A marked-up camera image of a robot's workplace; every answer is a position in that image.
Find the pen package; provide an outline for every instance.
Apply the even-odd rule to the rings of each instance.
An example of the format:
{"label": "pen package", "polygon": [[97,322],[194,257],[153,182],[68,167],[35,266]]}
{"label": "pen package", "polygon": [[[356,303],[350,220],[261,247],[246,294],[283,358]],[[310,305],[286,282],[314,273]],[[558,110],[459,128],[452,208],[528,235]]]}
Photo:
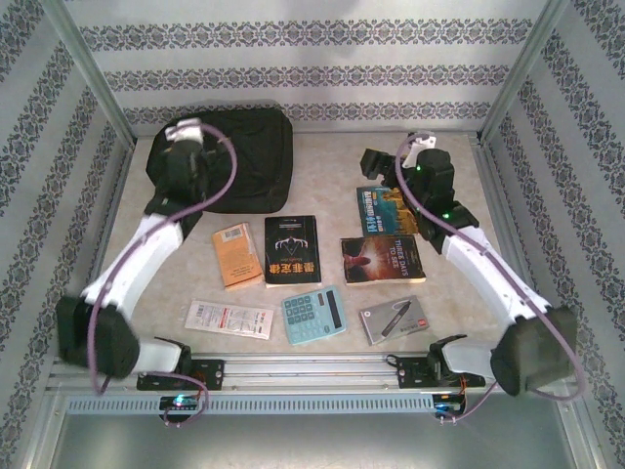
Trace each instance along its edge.
{"label": "pen package", "polygon": [[398,298],[360,311],[369,345],[430,327],[416,296]]}

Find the book title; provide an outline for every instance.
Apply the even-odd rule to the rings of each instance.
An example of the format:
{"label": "book title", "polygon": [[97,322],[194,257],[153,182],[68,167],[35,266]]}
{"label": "book title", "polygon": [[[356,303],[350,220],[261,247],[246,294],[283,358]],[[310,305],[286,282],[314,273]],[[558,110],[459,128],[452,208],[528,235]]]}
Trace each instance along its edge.
{"label": "book title", "polygon": [[406,257],[403,253],[401,239],[396,239],[395,246],[391,248],[391,262],[394,269],[400,269],[403,277],[408,277],[408,267],[406,266]]}
{"label": "book title", "polygon": [[314,262],[270,264],[272,274],[311,274],[314,272]]}
{"label": "book title", "polygon": [[382,223],[382,217],[376,216],[373,209],[374,201],[372,193],[365,191],[362,193],[364,196],[364,213],[366,214],[367,231],[370,233],[381,233],[384,231],[384,224]]}

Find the marbled surface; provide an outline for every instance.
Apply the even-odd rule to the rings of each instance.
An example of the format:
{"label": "marbled surface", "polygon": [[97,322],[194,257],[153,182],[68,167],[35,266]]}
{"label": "marbled surface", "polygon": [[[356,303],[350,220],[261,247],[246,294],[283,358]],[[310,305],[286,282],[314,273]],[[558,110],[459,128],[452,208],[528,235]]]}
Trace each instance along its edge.
{"label": "marbled surface", "polygon": [[[343,298],[348,330],[334,337],[297,347],[286,338],[281,300],[315,288],[265,288],[254,285],[225,292],[211,235],[231,225],[248,222],[259,256],[264,256],[265,215],[205,213],[183,246],[165,261],[146,288],[133,315],[140,335],[163,336],[184,342],[194,352],[223,353],[363,353],[425,351],[438,338],[467,333],[496,339],[500,331],[470,283],[418,238],[428,279],[421,284],[347,287],[339,239],[362,236],[355,188],[373,185],[360,174],[359,161],[366,148],[395,153],[405,138],[399,133],[298,134],[294,137],[294,169],[289,199],[277,215],[315,215],[319,235],[323,286],[337,285]],[[450,152],[456,168],[456,197],[480,220],[497,247],[478,170],[467,136],[441,133],[437,147]],[[128,181],[117,213],[104,264],[107,266],[134,233],[153,194],[145,168],[151,139],[137,143]],[[358,318],[362,308],[415,294],[430,321],[430,329],[370,347]],[[203,299],[275,310],[269,341],[185,329],[191,299]]]}

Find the black bag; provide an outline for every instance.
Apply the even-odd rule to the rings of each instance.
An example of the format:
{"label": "black bag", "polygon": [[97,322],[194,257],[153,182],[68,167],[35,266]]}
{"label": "black bag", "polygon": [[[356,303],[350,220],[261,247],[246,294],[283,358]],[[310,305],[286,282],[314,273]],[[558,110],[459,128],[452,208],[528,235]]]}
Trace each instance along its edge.
{"label": "black bag", "polygon": [[[238,167],[229,191],[207,207],[215,213],[273,213],[286,203],[293,173],[293,127],[284,113],[273,107],[214,110],[172,120],[154,138],[147,160],[147,175],[156,185],[163,168],[163,151],[172,146],[165,129],[183,119],[199,118],[221,130],[236,149]],[[206,193],[224,186],[230,174],[230,157],[217,139],[204,134],[209,178]]]}

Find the enclosure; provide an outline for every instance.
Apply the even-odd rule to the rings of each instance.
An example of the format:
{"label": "enclosure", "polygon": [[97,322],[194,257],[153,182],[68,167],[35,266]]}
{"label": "enclosure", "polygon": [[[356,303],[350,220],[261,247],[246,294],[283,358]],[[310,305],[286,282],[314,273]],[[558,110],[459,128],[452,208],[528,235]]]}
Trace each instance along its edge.
{"label": "enclosure", "polygon": [[[624,8],[0,2],[0,467],[624,466]],[[248,222],[263,254],[265,215],[204,214],[133,316],[138,333],[226,361],[210,415],[176,433],[155,416],[159,393],[137,391],[136,378],[99,399],[84,370],[56,358],[55,306],[135,231],[153,194],[153,136],[189,112],[253,106],[279,107],[293,124],[293,182],[278,215],[317,217],[323,286],[339,288],[349,327],[290,346],[279,303],[312,288],[225,292],[210,241]],[[518,275],[577,315],[583,400],[496,393],[466,423],[440,427],[432,393],[398,388],[388,353],[418,355],[456,333],[501,335],[470,282],[421,238],[425,283],[345,286],[338,240],[360,236],[355,188],[371,184],[360,157],[393,153],[415,130],[449,151],[457,198]],[[431,328],[370,347],[357,312],[406,294]],[[193,298],[252,297],[275,309],[269,341],[184,328]],[[179,450],[165,451],[169,442]]]}

